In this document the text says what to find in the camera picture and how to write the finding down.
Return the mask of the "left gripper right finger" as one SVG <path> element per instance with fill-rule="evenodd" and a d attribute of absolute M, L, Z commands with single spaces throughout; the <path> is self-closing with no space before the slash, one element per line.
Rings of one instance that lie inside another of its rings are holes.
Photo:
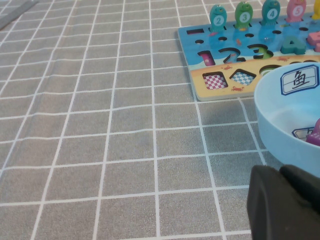
<path fill-rule="evenodd" d="M 320 178 L 294 165 L 283 165 L 279 172 L 295 191 L 310 202 L 316 212 L 320 212 Z"/>

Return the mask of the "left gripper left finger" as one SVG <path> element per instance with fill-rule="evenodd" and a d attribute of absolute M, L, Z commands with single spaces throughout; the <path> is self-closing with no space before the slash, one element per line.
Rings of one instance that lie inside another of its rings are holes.
<path fill-rule="evenodd" d="M 251 169 L 247 215 L 254 240 L 318 240 L 320 212 L 302 198 L 280 170 Z"/>

